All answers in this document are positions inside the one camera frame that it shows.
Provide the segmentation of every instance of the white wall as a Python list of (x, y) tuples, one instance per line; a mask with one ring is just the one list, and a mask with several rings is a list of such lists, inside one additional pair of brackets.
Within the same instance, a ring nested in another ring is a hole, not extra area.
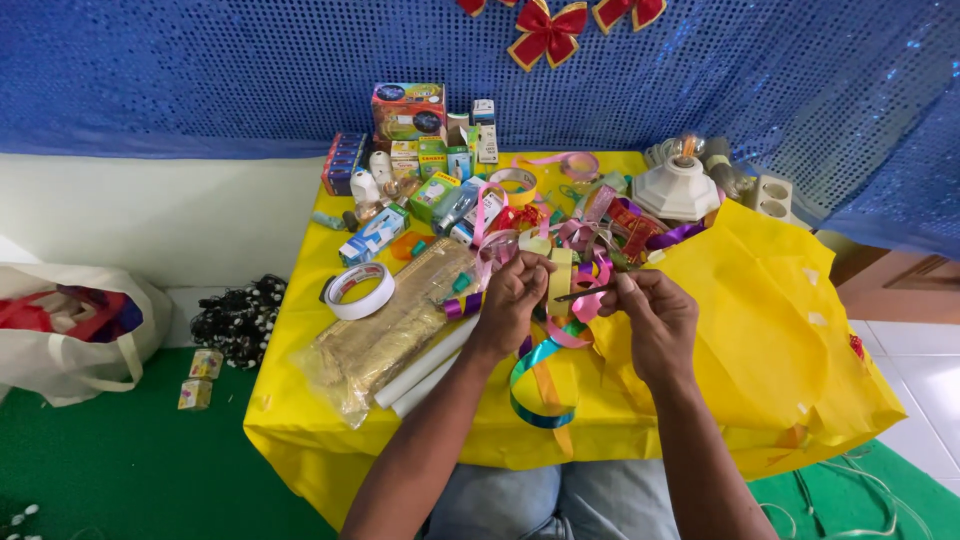
[(117, 266), (158, 286), (288, 278), (323, 162), (0, 154), (0, 261)]

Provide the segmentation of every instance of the green box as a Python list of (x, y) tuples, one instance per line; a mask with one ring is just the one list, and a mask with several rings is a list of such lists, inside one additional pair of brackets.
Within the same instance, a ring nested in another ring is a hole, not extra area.
[(430, 180), (420, 186), (417, 194), (410, 198), (414, 217), (423, 223), (430, 223), (433, 218), (433, 208), (444, 199), (454, 185), (459, 185), (457, 179), (445, 172), (438, 172), (430, 177)]
[(434, 173), (446, 172), (446, 144), (438, 136), (422, 136), (417, 159), (420, 161), (420, 177), (424, 182), (433, 178)]

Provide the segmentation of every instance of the jeans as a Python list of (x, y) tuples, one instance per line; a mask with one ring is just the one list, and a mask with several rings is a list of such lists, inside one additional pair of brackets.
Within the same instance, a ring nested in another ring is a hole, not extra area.
[(458, 464), (424, 540), (676, 539), (660, 459), (509, 471)]

